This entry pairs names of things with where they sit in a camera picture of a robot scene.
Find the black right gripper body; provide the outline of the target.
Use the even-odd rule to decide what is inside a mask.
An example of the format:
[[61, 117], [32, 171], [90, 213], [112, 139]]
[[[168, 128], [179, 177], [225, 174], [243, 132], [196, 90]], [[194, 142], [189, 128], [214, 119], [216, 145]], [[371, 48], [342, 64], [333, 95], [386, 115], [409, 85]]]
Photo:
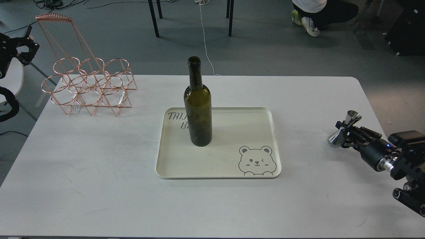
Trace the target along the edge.
[[361, 158], [376, 172], [384, 171], [384, 162], [398, 147], [381, 138], [379, 133], [368, 133], [357, 139], [357, 151]]

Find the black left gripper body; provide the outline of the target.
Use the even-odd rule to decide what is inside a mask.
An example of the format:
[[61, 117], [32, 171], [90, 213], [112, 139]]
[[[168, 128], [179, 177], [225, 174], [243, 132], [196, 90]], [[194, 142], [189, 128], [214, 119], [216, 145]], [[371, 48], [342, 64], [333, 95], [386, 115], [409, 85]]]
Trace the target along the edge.
[[0, 33], [0, 78], [3, 79], [12, 59], [17, 56], [17, 45], [20, 38], [10, 38]]

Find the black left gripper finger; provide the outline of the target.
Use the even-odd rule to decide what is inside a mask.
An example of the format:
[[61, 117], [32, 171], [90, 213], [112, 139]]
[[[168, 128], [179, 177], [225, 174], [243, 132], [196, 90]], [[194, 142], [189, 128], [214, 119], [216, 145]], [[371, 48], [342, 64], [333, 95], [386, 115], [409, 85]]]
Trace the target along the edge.
[[38, 49], [40, 48], [40, 45], [36, 43], [33, 38], [31, 38], [30, 33], [32, 31], [32, 26], [28, 26], [26, 33], [23, 37], [16, 38], [15, 47], [16, 50], [19, 47], [27, 47], [27, 51], [18, 52], [15, 55], [15, 58], [17, 58], [24, 66], [29, 65], [32, 63], [32, 60], [34, 59], [35, 55], [37, 54]]

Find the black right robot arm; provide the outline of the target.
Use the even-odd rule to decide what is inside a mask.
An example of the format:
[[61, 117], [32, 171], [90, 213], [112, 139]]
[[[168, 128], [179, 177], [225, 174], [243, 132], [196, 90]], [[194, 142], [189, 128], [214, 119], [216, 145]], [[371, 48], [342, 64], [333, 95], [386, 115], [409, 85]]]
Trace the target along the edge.
[[402, 189], [393, 190], [393, 198], [424, 216], [424, 134], [404, 131], [384, 140], [378, 132], [337, 121], [338, 131], [329, 138], [334, 146], [353, 148], [375, 171], [388, 171], [394, 180], [407, 179]]

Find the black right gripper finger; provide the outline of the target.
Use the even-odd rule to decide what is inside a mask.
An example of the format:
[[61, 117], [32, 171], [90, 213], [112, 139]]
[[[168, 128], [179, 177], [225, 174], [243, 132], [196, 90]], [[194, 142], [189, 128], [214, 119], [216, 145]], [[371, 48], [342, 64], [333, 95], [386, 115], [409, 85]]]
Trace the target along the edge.
[[355, 135], [352, 133], [352, 127], [348, 130], [348, 136], [345, 137], [345, 142], [342, 148], [349, 148], [352, 147], [354, 149], [360, 148], [360, 139], [355, 137]]
[[368, 129], [366, 127], [352, 127], [352, 133], [360, 140], [374, 140], [380, 139], [382, 135], [376, 131]]

